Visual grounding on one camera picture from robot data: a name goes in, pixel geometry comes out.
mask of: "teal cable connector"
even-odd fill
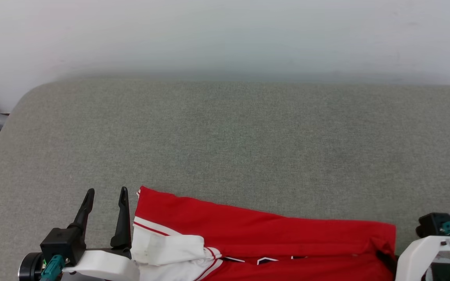
[[[62,273],[62,269],[66,266],[66,262],[63,256],[56,254],[48,262],[46,268],[41,272],[41,281],[55,281],[57,277]]]

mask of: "camera lens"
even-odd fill
[[[29,253],[23,258],[18,269],[19,281],[38,281],[41,279],[43,253]]]

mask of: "red fabric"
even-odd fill
[[[135,216],[181,234],[200,235],[205,246],[218,249],[222,257],[246,261],[225,259],[207,281],[393,280],[375,254],[393,256],[391,224],[282,217],[146,187],[140,189]],[[279,261],[257,265],[264,257]]]

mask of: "red jersey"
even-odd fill
[[[297,219],[139,190],[132,255],[141,280],[392,281],[395,226]]]

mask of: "gray fabric surface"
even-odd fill
[[[0,280],[96,190],[89,247],[120,187],[397,225],[450,213],[450,87],[80,80],[27,94],[0,133]]]

